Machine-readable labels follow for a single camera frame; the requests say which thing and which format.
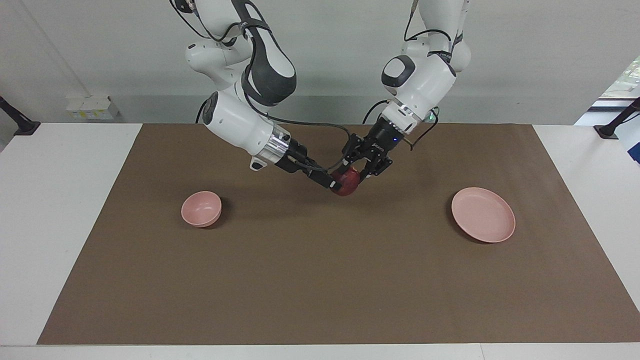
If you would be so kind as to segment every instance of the pink plate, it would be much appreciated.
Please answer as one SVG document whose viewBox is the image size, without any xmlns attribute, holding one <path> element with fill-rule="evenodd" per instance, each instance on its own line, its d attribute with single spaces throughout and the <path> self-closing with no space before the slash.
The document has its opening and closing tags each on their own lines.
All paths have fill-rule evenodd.
<svg viewBox="0 0 640 360">
<path fill-rule="evenodd" d="M 467 234 L 486 243 L 507 240 L 516 229 L 516 217 L 509 204 L 487 189 L 460 190 L 453 197 L 451 210 Z"/>
<path fill-rule="evenodd" d="M 212 192 L 195 193 L 184 201 L 180 213 L 189 225 L 211 226 L 222 213 L 222 201 Z"/>
</svg>

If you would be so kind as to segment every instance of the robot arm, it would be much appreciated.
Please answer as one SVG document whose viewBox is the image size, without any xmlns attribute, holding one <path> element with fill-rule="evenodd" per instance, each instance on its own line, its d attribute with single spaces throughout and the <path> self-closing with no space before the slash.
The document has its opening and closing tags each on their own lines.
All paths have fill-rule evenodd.
<svg viewBox="0 0 640 360">
<path fill-rule="evenodd" d="M 382 72 L 382 83 L 394 98 L 382 111 L 365 138 L 354 135 L 355 146 L 345 147 L 345 174 L 351 164 L 367 161 L 360 182 L 380 175 L 391 164 L 387 156 L 449 92 L 458 72 L 469 63 L 470 51 L 462 28 L 470 0 L 422 0 L 419 10 L 428 36 L 406 39 L 402 54 L 392 58 Z M 416 10 L 418 1 L 412 8 Z"/>
<path fill-rule="evenodd" d="M 329 175 L 307 156 L 306 147 L 263 112 L 295 91 L 296 71 L 258 8 L 249 0 L 175 1 L 180 11 L 193 12 L 200 19 L 212 39 L 187 50 L 191 67 L 207 74 L 218 87 L 204 106 L 207 128 L 252 155 L 252 170 L 268 163 L 290 173 L 301 170 L 335 192 L 358 160 L 367 163 L 361 172 L 350 172 L 358 174 L 357 183 L 388 168 L 392 164 L 388 152 L 424 122 L 470 59 L 462 33 L 470 0 L 414 0 L 412 16 L 419 5 L 429 29 L 423 33 L 428 35 L 408 39 L 402 54 L 387 63 L 381 80 L 394 98 L 367 136 L 351 134 L 342 150 L 342 166 Z M 251 43 L 251 53 L 240 36 Z M 230 68 L 249 57 L 241 73 Z"/>
<path fill-rule="evenodd" d="M 233 10 L 212 6 L 210 0 L 188 1 L 188 8 L 213 39 L 191 44 L 186 55 L 189 65 L 207 74 L 218 87 L 204 106 L 207 128 L 252 155 L 250 168 L 254 171 L 274 163 L 338 190 L 341 184 L 307 156 L 307 148 L 261 112 L 295 91 L 296 71 L 258 8 L 249 0 L 231 0 Z M 230 38 L 231 34 L 251 42 L 251 52 L 246 51 L 244 39 Z M 249 57 L 241 73 L 230 68 Z"/>
</svg>

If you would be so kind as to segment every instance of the white table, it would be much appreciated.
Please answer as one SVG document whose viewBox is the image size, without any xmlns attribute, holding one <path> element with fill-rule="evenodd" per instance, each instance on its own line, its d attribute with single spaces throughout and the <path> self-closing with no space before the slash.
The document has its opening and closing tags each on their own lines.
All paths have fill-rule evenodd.
<svg viewBox="0 0 640 360">
<path fill-rule="evenodd" d="M 140 127 L 42 124 L 0 153 L 0 359 L 640 359 L 640 343 L 35 346 Z M 535 130 L 640 307 L 640 167 L 590 127 Z"/>
</svg>

